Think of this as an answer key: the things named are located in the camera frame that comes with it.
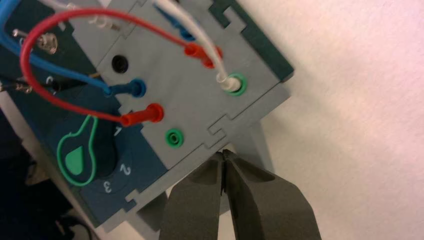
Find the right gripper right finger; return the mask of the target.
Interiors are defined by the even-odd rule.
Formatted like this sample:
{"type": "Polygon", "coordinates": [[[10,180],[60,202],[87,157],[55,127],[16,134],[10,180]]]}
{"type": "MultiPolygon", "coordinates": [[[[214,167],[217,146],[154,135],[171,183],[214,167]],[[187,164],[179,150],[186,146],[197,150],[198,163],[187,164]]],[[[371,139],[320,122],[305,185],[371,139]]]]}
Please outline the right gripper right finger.
{"type": "Polygon", "coordinates": [[[319,240],[314,211],[299,188],[223,150],[225,187],[237,240],[319,240]]]}

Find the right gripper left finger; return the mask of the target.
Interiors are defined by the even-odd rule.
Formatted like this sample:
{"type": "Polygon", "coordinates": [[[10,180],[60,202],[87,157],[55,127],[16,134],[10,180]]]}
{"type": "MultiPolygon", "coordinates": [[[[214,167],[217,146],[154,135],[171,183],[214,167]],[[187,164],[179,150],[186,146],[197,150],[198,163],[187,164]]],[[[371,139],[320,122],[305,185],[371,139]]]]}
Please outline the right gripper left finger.
{"type": "Polygon", "coordinates": [[[208,160],[171,190],[160,227],[160,240],[216,240],[223,179],[223,154],[208,160]]]}

